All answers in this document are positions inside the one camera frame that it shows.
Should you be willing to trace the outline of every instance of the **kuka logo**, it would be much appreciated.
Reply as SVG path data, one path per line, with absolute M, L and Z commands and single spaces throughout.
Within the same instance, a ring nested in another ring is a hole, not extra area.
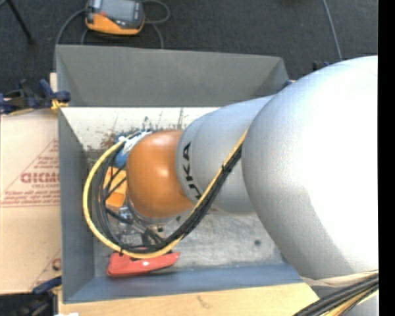
M 200 194 L 200 191 L 198 190 L 198 188 L 196 187 L 196 185 L 193 183 L 193 176 L 190 175 L 190 158 L 189 158 L 189 148 L 190 148 L 190 144 L 192 144 L 192 142 L 189 142 L 183 149 L 183 158 L 187 161 L 187 166 L 185 164 L 183 164 L 183 170 L 186 173 L 186 181 L 188 182 L 189 188 L 195 190 L 196 192 L 196 199 L 200 199 L 200 197 L 202 196 Z
M 36 184 L 38 182 L 60 182 L 60 174 L 55 172 L 25 172 L 20 175 L 20 181 L 25 184 Z

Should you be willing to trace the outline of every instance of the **red object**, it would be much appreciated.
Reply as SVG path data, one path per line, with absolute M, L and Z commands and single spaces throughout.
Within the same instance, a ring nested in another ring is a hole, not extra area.
M 179 256 L 180 253 L 177 252 L 152 257 L 151 259 L 134 259 L 127 255 L 113 253 L 107 266 L 107 275 L 109 277 L 128 277 L 146 274 L 174 265 Z

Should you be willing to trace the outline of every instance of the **cardboard sheet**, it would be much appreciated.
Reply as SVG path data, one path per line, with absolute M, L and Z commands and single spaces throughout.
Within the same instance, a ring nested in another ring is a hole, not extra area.
M 0 295 L 61 274 L 59 141 L 49 110 L 0 120 Z

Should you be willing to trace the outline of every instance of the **handheld device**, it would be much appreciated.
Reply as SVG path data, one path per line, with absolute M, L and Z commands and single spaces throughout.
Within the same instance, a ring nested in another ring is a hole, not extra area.
M 144 27 L 145 13 L 140 0 L 88 0 L 86 26 L 105 34 L 128 36 Z

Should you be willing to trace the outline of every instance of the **yellow cable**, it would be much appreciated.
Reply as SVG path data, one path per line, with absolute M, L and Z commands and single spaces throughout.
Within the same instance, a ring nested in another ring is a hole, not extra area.
M 234 146 L 233 150 L 228 154 L 228 157 L 225 159 L 225 161 L 223 163 L 223 166 L 218 170 L 217 174 L 212 179 L 212 181 L 209 183 L 208 187 L 206 187 L 206 190 L 204 191 L 204 193 L 202 194 L 201 198 L 199 199 L 199 201 L 196 203 L 196 205 L 194 206 L 194 208 L 190 212 L 190 215 L 192 215 L 193 212 L 202 204 L 203 200 L 208 195 L 210 189 L 212 188 L 212 186 L 216 182 L 216 179 L 218 178 L 220 173 L 223 172 L 223 168 L 230 161 L 232 156 L 237 152 L 238 148 L 242 145 L 242 143 L 244 141 L 244 138 L 246 137 L 246 134 L 247 134 L 247 130 L 242 134 L 242 136 L 238 140 L 237 144 Z M 175 247 L 175 245 L 177 245 L 177 243 L 179 243 L 181 241 L 183 236 L 179 236 L 177 239 L 175 239 L 171 243 L 167 244 L 164 248 L 162 248 L 160 250 L 153 251 L 151 253 L 134 253 L 134 252 L 131 252 L 131 251 L 124 250 L 119 245 L 117 245 L 114 242 L 108 240 L 104 235 L 102 235 L 102 233 L 96 228 L 96 226 L 92 222 L 91 215 L 90 215 L 90 212 L 89 212 L 89 209 L 88 209 L 88 194 L 89 194 L 89 189 L 90 189 L 90 186 L 91 186 L 91 182 L 92 182 L 93 176 L 95 175 L 95 173 L 97 172 L 97 170 L 101 166 L 101 164 L 104 162 L 104 160 L 106 160 L 106 158 L 108 156 L 110 156 L 110 154 L 112 154 L 112 152 L 114 152 L 123 143 L 124 142 L 119 142 L 119 143 L 113 145 L 112 147 L 110 147 L 97 160 L 97 162 L 92 167 L 92 169 L 91 169 L 91 171 L 90 171 L 90 173 L 89 173 L 89 175 L 88 175 L 88 177 L 86 179 L 85 186 L 84 186 L 83 198 L 82 198 L 82 208 L 83 208 L 83 211 L 84 211 L 84 216 L 85 216 L 85 219 L 86 219 L 86 223 L 88 224 L 88 226 L 91 229 L 91 231 L 95 234 L 95 236 L 101 242 L 103 242 L 106 246 L 110 247 L 111 249 L 113 249 L 113 250 L 115 250 L 115 251 L 117 251 L 119 253 L 123 253 L 125 255 L 128 255 L 130 257 L 134 257 L 136 259 L 150 259 L 152 257 L 157 257 L 157 256 L 164 255 L 164 254 L 168 253 L 169 251 L 171 251 Z

